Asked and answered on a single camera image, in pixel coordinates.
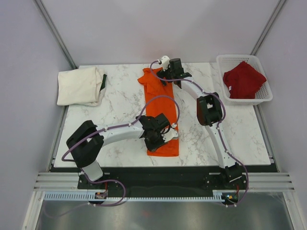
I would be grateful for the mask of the orange t shirt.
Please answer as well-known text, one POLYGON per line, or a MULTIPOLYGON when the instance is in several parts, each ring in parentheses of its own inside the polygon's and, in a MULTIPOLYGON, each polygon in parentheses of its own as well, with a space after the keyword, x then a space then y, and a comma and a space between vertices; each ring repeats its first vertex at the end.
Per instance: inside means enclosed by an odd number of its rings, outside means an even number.
MULTIPOLYGON (((173 86, 168 83, 164 86, 150 71, 150 68, 143 69, 143 76, 138 78, 139 84, 144 87, 145 102, 149 102, 156 96, 161 96, 153 100, 146 107, 146 115, 157 116, 163 113, 170 123, 177 120, 177 111, 175 103, 172 101, 173 86)), ((175 139, 160 147, 155 152, 147 151, 147 155, 156 157, 177 157, 179 156, 179 140, 175 139)))

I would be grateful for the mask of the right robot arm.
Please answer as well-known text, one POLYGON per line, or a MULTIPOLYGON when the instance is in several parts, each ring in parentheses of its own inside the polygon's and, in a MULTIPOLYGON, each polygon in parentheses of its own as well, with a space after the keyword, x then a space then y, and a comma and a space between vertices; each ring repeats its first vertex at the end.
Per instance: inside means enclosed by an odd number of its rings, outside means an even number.
POLYGON ((233 156, 226 141, 222 122, 226 117, 226 110, 218 93, 206 92, 188 72, 185 72, 181 59, 170 59, 163 56, 150 64, 158 64, 162 67, 157 73, 153 73, 163 85, 168 82, 177 85, 186 91, 196 101, 197 120, 207 130, 213 143, 218 164, 220 167, 220 184, 224 188, 232 188, 237 180, 242 180, 248 188, 249 177, 246 166, 233 156))

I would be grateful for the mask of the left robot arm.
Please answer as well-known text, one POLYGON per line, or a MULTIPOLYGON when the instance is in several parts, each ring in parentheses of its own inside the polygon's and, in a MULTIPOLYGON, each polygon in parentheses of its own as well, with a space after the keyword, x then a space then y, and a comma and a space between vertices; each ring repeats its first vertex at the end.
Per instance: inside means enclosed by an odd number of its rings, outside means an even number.
POLYGON ((176 127, 164 114, 156 117, 140 115, 131 123, 118 123, 102 129, 87 120, 67 139, 66 145, 76 166, 87 175, 89 184, 101 188, 105 176, 96 158, 102 147, 126 139, 144 139, 147 149, 154 152, 178 138, 176 127))

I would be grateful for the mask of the white plastic basket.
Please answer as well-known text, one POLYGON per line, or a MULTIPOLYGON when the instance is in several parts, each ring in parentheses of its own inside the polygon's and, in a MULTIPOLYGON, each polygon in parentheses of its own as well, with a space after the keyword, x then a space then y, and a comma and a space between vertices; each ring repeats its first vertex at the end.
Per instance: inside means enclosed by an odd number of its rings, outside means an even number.
POLYGON ((260 60, 253 55, 243 54, 225 54, 216 57, 219 81, 221 83, 223 102, 226 105, 258 105, 262 102, 268 102, 273 99, 272 91, 268 82, 265 82, 255 94, 255 99, 231 99, 230 92, 224 84, 223 76, 226 72, 234 69, 241 62, 251 65, 257 72, 266 77, 260 60))

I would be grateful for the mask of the dark red t shirt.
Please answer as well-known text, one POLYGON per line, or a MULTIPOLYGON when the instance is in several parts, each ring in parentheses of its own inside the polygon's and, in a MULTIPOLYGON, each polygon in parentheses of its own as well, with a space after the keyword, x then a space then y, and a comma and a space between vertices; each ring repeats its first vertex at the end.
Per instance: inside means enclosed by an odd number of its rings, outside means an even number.
POLYGON ((266 81, 263 74, 244 61, 223 76, 231 99, 255 99, 256 93, 266 81))

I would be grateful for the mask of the dark green folded t shirt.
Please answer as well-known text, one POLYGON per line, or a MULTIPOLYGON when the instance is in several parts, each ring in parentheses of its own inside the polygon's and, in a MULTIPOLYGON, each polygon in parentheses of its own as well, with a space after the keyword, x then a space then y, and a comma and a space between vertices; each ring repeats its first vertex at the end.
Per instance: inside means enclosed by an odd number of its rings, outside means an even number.
POLYGON ((106 79, 107 79, 107 75, 104 74, 104 75, 103 75, 103 79, 102 79, 102 84, 101 84, 101 87, 100 87, 100 92, 101 92, 102 90, 104 90, 105 87, 106 87, 106 79))

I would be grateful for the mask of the cream folded t shirt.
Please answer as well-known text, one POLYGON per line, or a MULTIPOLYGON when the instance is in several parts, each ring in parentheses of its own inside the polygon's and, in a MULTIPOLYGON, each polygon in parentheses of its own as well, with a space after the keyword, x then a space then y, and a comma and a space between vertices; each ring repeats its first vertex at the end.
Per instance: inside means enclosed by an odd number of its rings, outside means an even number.
POLYGON ((98 106, 106 92, 100 92, 104 70, 96 66, 58 73, 58 106, 98 106))

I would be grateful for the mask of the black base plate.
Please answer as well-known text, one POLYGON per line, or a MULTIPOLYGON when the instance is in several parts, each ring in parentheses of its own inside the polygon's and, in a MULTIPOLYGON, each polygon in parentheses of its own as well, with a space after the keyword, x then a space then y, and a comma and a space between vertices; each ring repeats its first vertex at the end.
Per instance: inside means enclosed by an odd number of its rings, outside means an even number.
POLYGON ((242 168, 242 176, 230 182, 222 178, 215 166, 204 167, 108 167, 100 178, 102 184, 89 182, 77 168, 51 168, 52 173, 78 176, 78 189, 106 189, 110 197, 194 197, 210 196, 214 190, 233 193, 275 190, 281 188, 283 176, 271 166, 248 166, 248 173, 242 168))

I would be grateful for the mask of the right aluminium corner post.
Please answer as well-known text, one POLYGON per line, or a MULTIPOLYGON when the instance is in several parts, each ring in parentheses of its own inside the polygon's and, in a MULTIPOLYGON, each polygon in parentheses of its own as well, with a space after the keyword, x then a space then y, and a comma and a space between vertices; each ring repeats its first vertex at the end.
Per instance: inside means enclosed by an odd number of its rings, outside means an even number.
POLYGON ((267 20, 260 36, 258 37, 250 55, 256 56, 263 45, 265 39, 267 38, 270 30, 273 28, 276 20, 278 19, 279 15, 281 14, 283 8, 287 4, 288 0, 278 0, 276 6, 274 7, 269 19, 267 20))

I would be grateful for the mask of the aluminium corner post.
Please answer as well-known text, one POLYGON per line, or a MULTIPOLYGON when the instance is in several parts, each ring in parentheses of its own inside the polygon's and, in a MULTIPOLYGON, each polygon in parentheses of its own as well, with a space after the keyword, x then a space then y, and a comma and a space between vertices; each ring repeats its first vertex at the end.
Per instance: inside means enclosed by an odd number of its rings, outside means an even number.
POLYGON ((72 69, 77 69, 77 65, 75 63, 75 61, 73 60, 67 46, 65 45, 65 42, 63 40, 63 38, 61 37, 55 23, 53 22, 46 6, 44 5, 42 0, 33 0, 33 3, 35 4, 35 6, 37 7, 39 13, 41 14, 42 18, 44 19, 47 27, 49 28, 49 30, 51 31, 56 43, 58 44, 60 50, 62 51, 65 59, 67 60, 67 62, 69 63, 69 66, 72 69))
POLYGON ((256 56, 263 45, 265 39, 267 38, 270 30, 273 28, 276 20, 278 19, 279 15, 281 14, 283 8, 287 4, 288 0, 278 0, 276 6, 274 7, 269 19, 267 20, 260 36, 258 37, 250 55, 256 56))

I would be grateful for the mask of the aluminium frame rail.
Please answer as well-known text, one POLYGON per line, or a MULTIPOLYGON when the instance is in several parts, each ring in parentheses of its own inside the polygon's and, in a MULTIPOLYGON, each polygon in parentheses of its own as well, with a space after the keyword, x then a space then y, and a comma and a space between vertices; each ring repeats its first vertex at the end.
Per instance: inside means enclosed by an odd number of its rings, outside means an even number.
POLYGON ((224 183, 217 173, 122 173, 106 174, 102 183, 94 184, 77 173, 41 172, 38 174, 34 189, 49 191, 73 191, 73 190, 102 190, 103 188, 116 189, 123 183, 127 189, 136 187, 183 187, 200 188, 212 190, 237 190, 248 189, 251 192, 288 192, 293 191, 294 186, 290 175, 280 172, 251 172, 248 174, 248 188, 237 180, 231 183, 224 183))

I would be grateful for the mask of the left aluminium corner post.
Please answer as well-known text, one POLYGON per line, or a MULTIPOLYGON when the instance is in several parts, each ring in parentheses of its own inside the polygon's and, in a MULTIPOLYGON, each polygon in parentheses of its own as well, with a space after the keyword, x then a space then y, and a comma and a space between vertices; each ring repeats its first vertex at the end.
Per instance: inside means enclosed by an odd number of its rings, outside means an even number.
POLYGON ((65 42, 63 40, 63 38, 61 37, 55 23, 53 22, 46 6, 44 5, 42 0, 33 0, 33 3, 35 4, 35 6, 37 7, 39 13, 41 14, 42 18, 44 19, 47 27, 49 28, 49 30, 51 31, 56 43, 58 44, 60 50, 62 51, 65 59, 67 60, 67 62, 69 63, 69 66, 72 69, 77 69, 77 65, 75 63, 75 61, 73 60, 67 46, 65 45, 65 42))

